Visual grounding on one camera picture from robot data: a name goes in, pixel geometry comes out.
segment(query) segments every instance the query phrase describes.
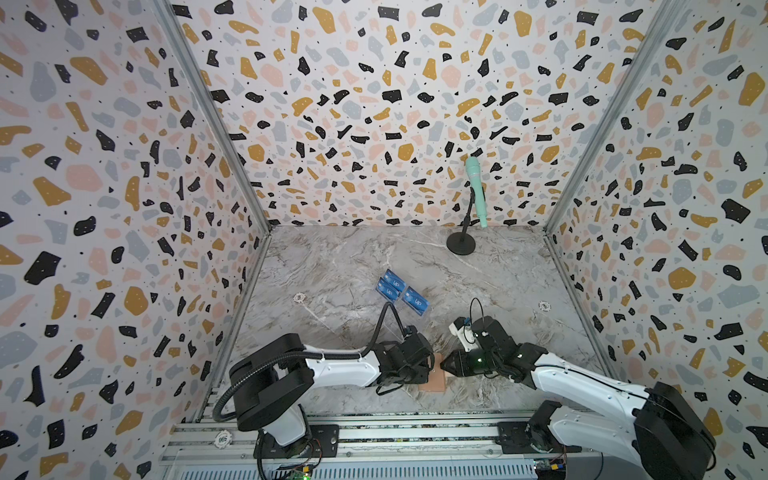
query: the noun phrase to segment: blue card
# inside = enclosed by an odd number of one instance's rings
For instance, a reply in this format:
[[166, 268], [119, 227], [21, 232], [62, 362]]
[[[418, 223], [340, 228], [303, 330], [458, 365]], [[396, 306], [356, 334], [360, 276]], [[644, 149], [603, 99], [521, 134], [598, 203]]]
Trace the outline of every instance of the blue card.
[[379, 278], [379, 282], [376, 284], [376, 291], [381, 293], [390, 302], [394, 302], [400, 296], [400, 292], [383, 278]]
[[387, 271], [384, 272], [383, 279], [389, 282], [390, 285], [394, 286], [397, 289], [398, 294], [402, 293], [403, 290], [406, 289], [406, 283], [403, 282], [399, 276], [395, 275], [389, 269], [387, 269]]
[[408, 306], [410, 306], [414, 312], [418, 313], [419, 316], [424, 315], [424, 313], [429, 308], [429, 301], [423, 296], [419, 295], [410, 286], [403, 294], [402, 301], [407, 303]]

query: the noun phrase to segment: marble floor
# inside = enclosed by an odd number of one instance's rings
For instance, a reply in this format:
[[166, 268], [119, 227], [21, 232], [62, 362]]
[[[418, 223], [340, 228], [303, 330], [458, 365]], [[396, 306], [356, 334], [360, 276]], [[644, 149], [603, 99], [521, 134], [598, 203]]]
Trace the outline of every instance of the marble floor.
[[[601, 372], [594, 350], [536, 227], [475, 228], [477, 249], [458, 257], [445, 247], [446, 227], [277, 227], [230, 365], [284, 333], [327, 349], [367, 344], [384, 299], [378, 278], [392, 269], [431, 306], [419, 317], [401, 300], [405, 325], [415, 325], [436, 353], [459, 348], [448, 324], [468, 316], [477, 296], [485, 315], [499, 320], [515, 341], [546, 347], [579, 366]], [[297, 293], [306, 295], [302, 303]], [[549, 303], [545, 312], [540, 301]], [[475, 316], [479, 309], [474, 308]], [[379, 339], [399, 339], [392, 314]], [[222, 386], [229, 385], [227, 378]], [[445, 392], [406, 386], [386, 396], [373, 389], [314, 389], [302, 401], [307, 413], [467, 412], [536, 409], [557, 399], [505, 379], [447, 379]], [[231, 402], [225, 411], [231, 409]]]

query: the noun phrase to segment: wall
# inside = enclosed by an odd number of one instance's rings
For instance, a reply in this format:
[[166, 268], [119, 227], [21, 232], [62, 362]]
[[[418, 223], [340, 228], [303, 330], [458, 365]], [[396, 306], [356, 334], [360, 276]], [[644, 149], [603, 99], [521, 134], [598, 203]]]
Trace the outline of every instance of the wall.
[[708, 478], [766, 477], [765, 8], [684, 13], [554, 232], [620, 377], [677, 386], [715, 435]]
[[0, 9], [0, 478], [156, 473], [255, 264], [147, 8]]
[[477, 152], [491, 224], [535, 225], [658, 4], [179, 0], [176, 15], [272, 224], [458, 223]]

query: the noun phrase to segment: microphone stand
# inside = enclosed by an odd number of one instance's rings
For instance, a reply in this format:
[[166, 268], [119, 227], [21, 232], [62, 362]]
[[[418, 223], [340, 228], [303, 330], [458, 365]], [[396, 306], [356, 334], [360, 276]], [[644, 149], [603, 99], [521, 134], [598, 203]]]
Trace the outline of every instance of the microphone stand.
[[472, 222], [472, 205], [475, 203], [475, 189], [469, 188], [469, 208], [467, 208], [467, 214], [462, 222], [463, 228], [461, 232], [454, 232], [448, 235], [448, 239], [445, 242], [445, 246], [448, 250], [451, 250], [456, 255], [469, 255], [475, 251], [475, 239], [472, 235], [467, 233], [467, 228]]

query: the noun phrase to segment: black round base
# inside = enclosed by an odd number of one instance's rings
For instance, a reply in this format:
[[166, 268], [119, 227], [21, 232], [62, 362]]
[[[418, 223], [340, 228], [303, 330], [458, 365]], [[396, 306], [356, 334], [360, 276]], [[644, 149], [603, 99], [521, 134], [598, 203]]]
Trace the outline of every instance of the black round base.
[[462, 233], [455, 232], [448, 235], [445, 246], [456, 255], [469, 255], [475, 251], [475, 239], [469, 233], [464, 233], [462, 239]]

